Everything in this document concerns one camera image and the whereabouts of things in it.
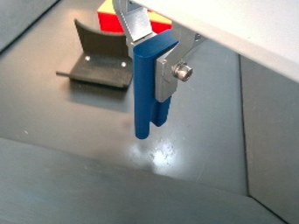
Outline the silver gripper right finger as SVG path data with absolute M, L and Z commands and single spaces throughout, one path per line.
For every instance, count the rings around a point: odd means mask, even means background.
M 164 102 L 174 93 L 177 81 L 185 82 L 192 76 L 192 68 L 185 56 L 205 40 L 193 30 L 172 22 L 170 37 L 177 44 L 154 62 L 154 99 Z

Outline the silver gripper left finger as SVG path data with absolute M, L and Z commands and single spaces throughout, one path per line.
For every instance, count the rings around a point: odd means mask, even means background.
M 125 34 L 128 55 L 132 56 L 134 46 L 156 35 L 146 8 L 130 0 L 112 0 L 112 4 Z

